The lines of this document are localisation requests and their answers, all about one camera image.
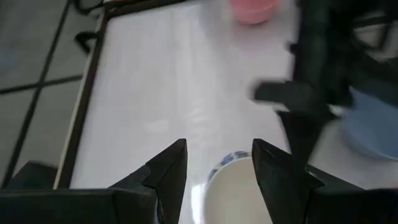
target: tiled floor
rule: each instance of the tiled floor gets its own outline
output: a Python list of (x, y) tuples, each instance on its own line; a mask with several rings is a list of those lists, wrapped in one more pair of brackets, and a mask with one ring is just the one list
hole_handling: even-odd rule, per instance
[[(65, 7), (65, 23), (46, 72), (45, 61)], [(72, 6), (67, 6), (67, 0), (1, 1), (0, 92), (35, 84), (42, 74), (47, 81), (81, 75), (87, 56), (73, 38), (95, 27), (95, 18), (77, 14)], [(26, 122), (30, 125), (14, 174), (27, 161), (58, 166), (79, 88), (79, 80), (44, 87), (31, 120), (26, 115), (37, 88), (0, 94), (0, 183)]]

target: pink object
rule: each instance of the pink object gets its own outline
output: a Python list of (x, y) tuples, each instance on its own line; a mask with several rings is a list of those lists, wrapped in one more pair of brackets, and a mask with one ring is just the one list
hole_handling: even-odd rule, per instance
[(279, 0), (229, 0), (237, 20), (257, 24), (274, 15)]

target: bowl rim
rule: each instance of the bowl rim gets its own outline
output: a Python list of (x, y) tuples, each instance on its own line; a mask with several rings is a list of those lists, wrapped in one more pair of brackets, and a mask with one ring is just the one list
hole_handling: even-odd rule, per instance
[(223, 170), (225, 167), (228, 167), (229, 165), (231, 165), (232, 163), (238, 162), (238, 161), (243, 161), (243, 160), (251, 160), (251, 151), (236, 151), (236, 152), (231, 152), (229, 154), (227, 154), (226, 156), (224, 156), (224, 158), (221, 160), (221, 162), (219, 162), (208, 174), (208, 178), (207, 178), (207, 182), (206, 182), (206, 186), (205, 186), (205, 191), (203, 194), (203, 203), (202, 203), (202, 217), (206, 223), (206, 209), (205, 209), (205, 205), (206, 205), (206, 201), (208, 198), (208, 190), (209, 187), (211, 185), (211, 183), (213, 182), (213, 180), (215, 179), (215, 177), (217, 176), (218, 173), (220, 173), (221, 170)]
[(352, 148), (354, 150), (366, 154), (367, 156), (370, 156), (374, 159), (387, 159), (391, 161), (398, 161), (398, 156), (388, 155), (384, 151), (375, 151), (371, 147), (367, 146), (366, 144), (363, 144), (361, 141), (358, 140), (358, 136), (356, 134), (353, 134), (351, 130), (351, 125), (349, 124), (352, 123), (353, 121), (358, 121), (358, 120), (360, 119), (357, 116), (346, 115), (343, 118), (342, 131), (345, 134), (344, 136), (345, 141), (348, 144), (352, 145)]

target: white table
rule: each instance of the white table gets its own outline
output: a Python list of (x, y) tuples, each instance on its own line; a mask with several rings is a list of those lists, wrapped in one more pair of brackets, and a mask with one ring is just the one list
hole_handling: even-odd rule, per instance
[[(250, 150), (254, 138), (289, 151), (272, 106), (253, 103), (250, 93), (259, 78), (289, 76), (292, 56), (286, 45), (295, 39), (296, 13), (293, 1), (281, 0), (271, 21), (242, 26), (226, 0), (203, 0), (112, 19), (72, 188), (109, 187), (186, 138), (180, 223), (203, 223), (207, 176), (227, 153)], [(329, 132), (337, 133), (336, 126)], [(396, 163), (362, 162), (362, 155), (344, 147), (335, 154), (332, 146), (343, 145), (335, 138), (323, 138), (326, 146), (319, 144), (313, 165), (365, 188), (398, 184), (397, 175), (388, 178), (397, 174)]]

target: grout line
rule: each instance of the grout line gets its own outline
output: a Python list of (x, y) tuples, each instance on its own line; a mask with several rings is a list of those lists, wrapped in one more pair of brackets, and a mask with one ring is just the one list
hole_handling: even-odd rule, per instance
[(8, 163), (6, 173), (1, 183), (1, 189), (5, 189), (12, 178), (12, 174), (14, 173), (15, 166), (17, 164), (19, 154), (21, 153), (22, 147), (24, 145), (24, 141), (29, 130), (30, 123), (32, 121), (33, 115), (35, 113), (36, 105), (39, 100), (40, 93), (43, 89), (43, 84), (45, 82), (45, 77), (47, 76), (47, 72), (49, 71), (50, 63), (52, 61), (52, 57), (54, 55), (55, 49), (57, 47), (58, 40), (60, 38), (60, 34), (67, 18), (68, 10), (70, 7), (70, 0), (66, 0), (65, 6), (62, 11), (61, 19), (58, 24), (57, 31), (55, 32), (53, 41), (51, 43), (51, 47), (45, 59), (44, 67), (42, 73), (40, 74), (40, 80), (38, 82), (39, 86), (36, 88), (32, 101), (30, 102), (29, 109), (25, 115), (24, 123), (22, 124), (21, 130), (19, 132), (18, 140), (15, 144), (14, 151), (12, 152), (12, 156), (10, 162)]
[(33, 84), (26, 84), (26, 85), (22, 85), (22, 86), (17, 86), (17, 87), (11, 87), (11, 88), (5, 88), (0, 90), (0, 95), (6, 95), (9, 93), (17, 93), (19, 91), (25, 91), (25, 90), (30, 90), (33, 88), (38, 88), (40, 86), (42, 87), (47, 87), (47, 86), (52, 86), (52, 85), (59, 85), (59, 84), (63, 84), (63, 83), (68, 83), (68, 82), (75, 82), (75, 81), (80, 81), (83, 78), (83, 75), (73, 75), (70, 77), (66, 77), (66, 78), (59, 78), (56, 80), (50, 80), (47, 81), (43, 84), (40, 83), (33, 83)]
[(26, 85), (22, 85), (22, 86), (17, 86), (17, 87), (5, 88), (5, 89), (0, 90), (0, 95), (30, 90), (33, 88), (37, 88), (37, 86), (38, 86), (38, 84), (34, 83), (34, 84), (26, 84)]

